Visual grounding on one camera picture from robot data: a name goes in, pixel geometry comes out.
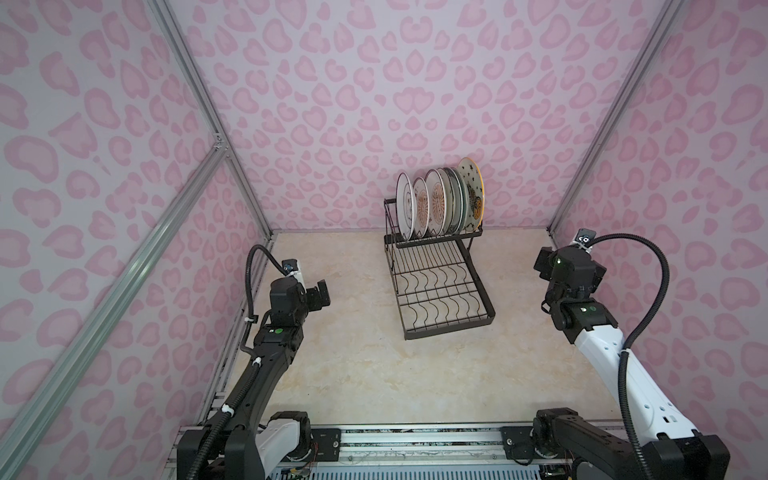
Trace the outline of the mint green flower plate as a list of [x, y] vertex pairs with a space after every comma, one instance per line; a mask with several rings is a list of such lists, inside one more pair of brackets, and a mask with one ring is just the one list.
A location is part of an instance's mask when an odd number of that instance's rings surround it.
[[460, 187], [461, 219], [460, 219], [459, 232], [464, 233], [466, 231], [466, 225], [470, 215], [470, 196], [469, 196], [469, 191], [468, 191], [466, 181], [462, 176], [462, 173], [459, 171], [458, 168], [455, 168], [454, 172], [456, 173], [456, 176], [459, 182], [459, 187]]

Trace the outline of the white plate dark green rim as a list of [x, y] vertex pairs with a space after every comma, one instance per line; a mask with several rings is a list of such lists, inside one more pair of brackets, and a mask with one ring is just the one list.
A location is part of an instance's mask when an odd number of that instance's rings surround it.
[[453, 186], [453, 200], [454, 200], [454, 207], [453, 207], [453, 220], [452, 220], [452, 233], [453, 234], [459, 234], [460, 230], [460, 219], [461, 219], [461, 199], [460, 199], [460, 187], [458, 178], [456, 176], [456, 173], [454, 172], [453, 168], [448, 167], [447, 173], [451, 177], [451, 183]]

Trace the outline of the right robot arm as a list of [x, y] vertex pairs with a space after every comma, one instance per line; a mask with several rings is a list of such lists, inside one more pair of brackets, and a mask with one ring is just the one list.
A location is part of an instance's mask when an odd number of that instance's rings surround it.
[[662, 279], [643, 320], [625, 335], [593, 294], [606, 269], [589, 249], [594, 240], [540, 250], [534, 269], [547, 281], [541, 305], [555, 328], [588, 360], [619, 406], [626, 436], [598, 428], [569, 408], [541, 409], [533, 420], [532, 447], [539, 454], [573, 454], [577, 475], [592, 465], [610, 479], [722, 479], [731, 455], [716, 435], [703, 434], [666, 396], [631, 350], [658, 312], [669, 286], [666, 257], [642, 239], [659, 260]]

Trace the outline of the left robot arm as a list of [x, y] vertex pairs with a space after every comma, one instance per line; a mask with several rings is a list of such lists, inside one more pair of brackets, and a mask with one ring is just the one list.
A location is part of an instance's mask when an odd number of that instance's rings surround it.
[[331, 304], [327, 283], [305, 288], [296, 276], [271, 283], [270, 309], [253, 342], [243, 341], [249, 362], [217, 413], [199, 430], [182, 436], [177, 447], [178, 479], [266, 479], [281, 461], [313, 454], [308, 414], [263, 414], [281, 377], [304, 339], [309, 313]]

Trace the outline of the cream plum blossom plate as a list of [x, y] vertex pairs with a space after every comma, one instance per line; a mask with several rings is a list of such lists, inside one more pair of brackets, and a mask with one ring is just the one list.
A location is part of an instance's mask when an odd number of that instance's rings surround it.
[[445, 200], [445, 220], [443, 222], [443, 234], [448, 235], [451, 231], [451, 224], [453, 220], [453, 186], [451, 183], [451, 177], [444, 167], [439, 168], [438, 172], [442, 178]]

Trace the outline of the large orange sunburst plate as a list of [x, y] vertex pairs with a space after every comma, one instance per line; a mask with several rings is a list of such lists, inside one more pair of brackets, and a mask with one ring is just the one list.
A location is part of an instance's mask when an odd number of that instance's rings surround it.
[[426, 186], [430, 202], [429, 232], [432, 236], [439, 236], [443, 234], [445, 228], [447, 200], [444, 181], [436, 169], [427, 172]]

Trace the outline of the white plate black cloud outline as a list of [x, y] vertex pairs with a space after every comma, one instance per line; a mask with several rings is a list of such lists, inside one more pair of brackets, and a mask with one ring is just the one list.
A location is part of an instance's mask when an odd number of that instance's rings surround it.
[[406, 172], [400, 172], [396, 184], [396, 213], [400, 234], [409, 241], [414, 232], [415, 204], [413, 186]]

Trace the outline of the small orange sunburst plate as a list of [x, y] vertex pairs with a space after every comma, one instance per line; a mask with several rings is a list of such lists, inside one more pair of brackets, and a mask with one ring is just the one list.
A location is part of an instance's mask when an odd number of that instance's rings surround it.
[[429, 223], [429, 194], [426, 181], [419, 177], [413, 184], [415, 215], [413, 220], [413, 239], [420, 239], [427, 233]]

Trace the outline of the white star cat plate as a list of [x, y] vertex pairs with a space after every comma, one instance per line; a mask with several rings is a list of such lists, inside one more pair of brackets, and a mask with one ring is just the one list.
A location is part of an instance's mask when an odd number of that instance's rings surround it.
[[457, 172], [467, 190], [468, 203], [464, 229], [474, 232], [481, 225], [485, 209], [485, 188], [482, 174], [477, 164], [469, 157], [464, 157]]

